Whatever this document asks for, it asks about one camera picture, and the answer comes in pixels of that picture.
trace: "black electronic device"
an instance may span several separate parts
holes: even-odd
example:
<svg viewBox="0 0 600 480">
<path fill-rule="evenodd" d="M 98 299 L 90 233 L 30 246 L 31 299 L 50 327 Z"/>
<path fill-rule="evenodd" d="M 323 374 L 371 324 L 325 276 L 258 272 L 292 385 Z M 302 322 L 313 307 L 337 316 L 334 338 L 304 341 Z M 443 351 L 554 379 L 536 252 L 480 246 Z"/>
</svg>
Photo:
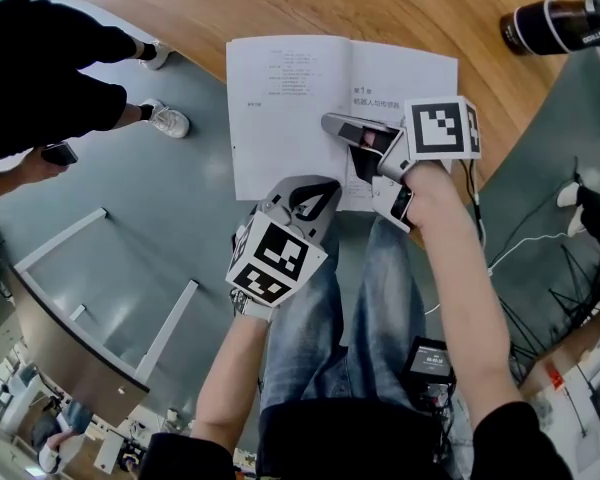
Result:
<svg viewBox="0 0 600 480">
<path fill-rule="evenodd" d="M 433 413 L 448 407 L 456 378 L 445 342 L 416 336 L 400 381 L 414 408 Z"/>
<path fill-rule="evenodd" d="M 42 150 L 41 156 L 51 164 L 62 166 L 75 164 L 78 161 L 78 155 L 75 154 L 71 146 L 66 142 L 47 146 Z"/>
<path fill-rule="evenodd" d="M 600 0 L 544 0 L 500 19 L 500 33 L 518 55 L 554 55 L 600 46 Z"/>
</svg>

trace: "wooden surface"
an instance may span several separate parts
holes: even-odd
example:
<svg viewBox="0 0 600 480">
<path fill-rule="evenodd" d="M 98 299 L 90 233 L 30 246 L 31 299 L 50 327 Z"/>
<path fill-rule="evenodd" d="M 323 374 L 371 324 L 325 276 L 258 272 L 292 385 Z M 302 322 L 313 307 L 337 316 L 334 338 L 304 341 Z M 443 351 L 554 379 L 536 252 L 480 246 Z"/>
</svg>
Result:
<svg viewBox="0 0 600 480">
<path fill-rule="evenodd" d="M 7 284 L 32 361 L 55 384 L 113 427 L 117 427 L 149 391 L 120 373 L 60 325 L 12 271 Z"/>
<path fill-rule="evenodd" d="M 566 56 L 517 57 L 499 19 L 538 0 L 87 0 L 155 37 L 220 80 L 225 43 L 274 34 L 333 34 L 459 59 L 459 93 L 478 108 L 483 184 L 526 129 Z M 457 186 L 461 169 L 454 170 Z"/>
</svg>

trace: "smartphone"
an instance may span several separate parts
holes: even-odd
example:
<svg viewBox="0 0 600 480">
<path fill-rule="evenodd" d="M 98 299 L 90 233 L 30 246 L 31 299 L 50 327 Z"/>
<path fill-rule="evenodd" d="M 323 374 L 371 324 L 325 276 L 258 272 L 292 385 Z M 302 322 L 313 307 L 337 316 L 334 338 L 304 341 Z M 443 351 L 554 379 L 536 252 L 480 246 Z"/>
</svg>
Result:
<svg viewBox="0 0 600 480">
<path fill-rule="evenodd" d="M 41 155 L 47 162 L 62 166 L 75 164 L 78 161 L 78 155 L 66 142 L 47 146 L 42 150 Z"/>
</svg>

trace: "black sleeve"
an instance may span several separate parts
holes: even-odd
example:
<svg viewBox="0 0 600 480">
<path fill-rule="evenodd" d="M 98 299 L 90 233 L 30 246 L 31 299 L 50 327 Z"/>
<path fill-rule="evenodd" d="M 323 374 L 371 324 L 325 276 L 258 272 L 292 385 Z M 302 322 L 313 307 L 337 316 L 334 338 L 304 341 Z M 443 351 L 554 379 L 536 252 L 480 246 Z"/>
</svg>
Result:
<svg viewBox="0 0 600 480">
<path fill-rule="evenodd" d="M 524 402 L 503 405 L 484 418 L 473 435 L 473 449 L 471 480 L 573 478 Z"/>
<path fill-rule="evenodd" d="M 154 434 L 142 459 L 139 478 L 235 480 L 236 475 L 231 454 L 219 444 L 176 434 Z"/>
</svg>

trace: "person's arm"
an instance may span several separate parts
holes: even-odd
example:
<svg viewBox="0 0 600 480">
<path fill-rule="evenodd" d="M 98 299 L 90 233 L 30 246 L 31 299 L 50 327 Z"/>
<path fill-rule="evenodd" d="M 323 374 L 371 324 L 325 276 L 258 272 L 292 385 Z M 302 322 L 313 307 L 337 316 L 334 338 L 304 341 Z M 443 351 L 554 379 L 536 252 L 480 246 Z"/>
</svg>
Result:
<svg viewBox="0 0 600 480">
<path fill-rule="evenodd" d="M 59 434 L 55 434 L 47 439 L 47 446 L 50 450 L 57 452 L 60 449 L 60 445 L 64 443 L 67 439 L 71 439 L 74 436 L 77 436 L 73 429 L 69 428 L 64 432 L 60 432 Z"/>
<path fill-rule="evenodd" d="M 198 396 L 191 437 L 233 455 L 253 404 L 268 331 L 265 320 L 236 316 Z"/>
<path fill-rule="evenodd" d="M 19 165 L 0 172 L 0 196 L 14 191 L 27 183 L 53 178 L 67 170 L 66 167 L 47 162 L 40 155 L 42 148 L 34 148 Z"/>
<path fill-rule="evenodd" d="M 522 400 L 509 370 L 509 330 L 475 224 L 451 178 L 420 163 L 404 181 L 415 194 L 407 218 L 422 233 L 451 363 L 475 429 L 498 407 Z"/>
</svg>

